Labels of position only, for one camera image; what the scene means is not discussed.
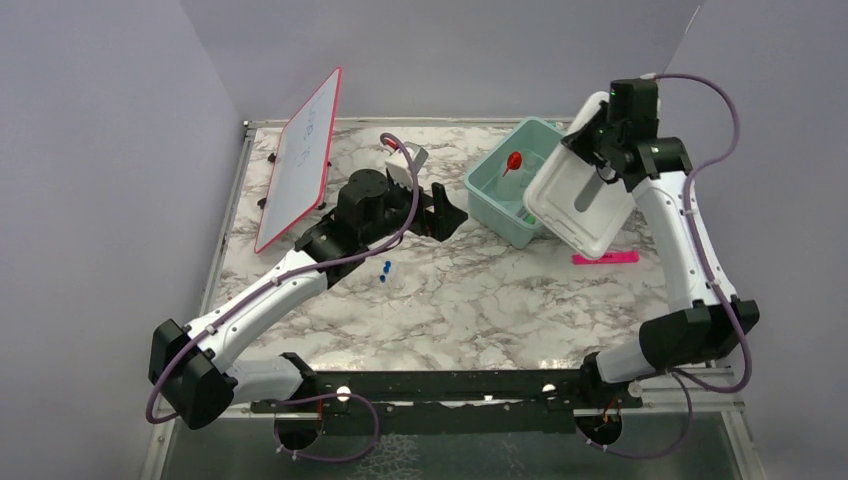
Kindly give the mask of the white bin lid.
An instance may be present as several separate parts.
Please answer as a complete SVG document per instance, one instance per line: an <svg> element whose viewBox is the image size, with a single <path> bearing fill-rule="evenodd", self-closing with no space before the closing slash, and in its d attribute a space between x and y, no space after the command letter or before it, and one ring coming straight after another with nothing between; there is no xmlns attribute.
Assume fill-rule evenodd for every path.
<svg viewBox="0 0 848 480"><path fill-rule="evenodd" d="M525 209L581 256L601 258L636 207L621 183L607 184L596 167L556 143L526 187Z"/></svg>

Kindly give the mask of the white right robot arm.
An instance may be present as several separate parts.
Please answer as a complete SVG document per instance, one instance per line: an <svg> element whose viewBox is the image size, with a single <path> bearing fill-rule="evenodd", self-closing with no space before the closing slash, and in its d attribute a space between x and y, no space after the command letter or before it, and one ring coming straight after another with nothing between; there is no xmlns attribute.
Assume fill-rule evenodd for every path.
<svg viewBox="0 0 848 480"><path fill-rule="evenodd" d="M657 78L615 80L607 100L561 143L597 170L609 168L610 184L622 182L645 217L656 244L667 284L668 314L641 324L635 340L601 351L594 369L577 380L579 398L600 407L617 384L684 364L743 354L741 378L720 386L688 374L691 382L717 393L737 393L750 382L753 365L746 335L759 320L753 300L738 297L720 267L694 198L693 167L677 137L658 135Z"/></svg>

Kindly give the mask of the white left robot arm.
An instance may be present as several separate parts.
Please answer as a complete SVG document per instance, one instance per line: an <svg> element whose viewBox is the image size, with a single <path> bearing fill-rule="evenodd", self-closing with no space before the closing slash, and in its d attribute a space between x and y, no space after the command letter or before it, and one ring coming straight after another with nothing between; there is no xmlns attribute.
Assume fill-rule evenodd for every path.
<svg viewBox="0 0 848 480"><path fill-rule="evenodd" d="M336 206L307 229L292 250L256 283L223 306L180 326L168 319L154 331L148 377L154 388L146 416L156 424L158 398L191 429L232 405L279 400L290 410L313 401L309 367L298 357L242 361L240 354L272 325L388 250L410 232L439 242L468 215L440 183L410 189L387 172L355 171Z"/></svg>

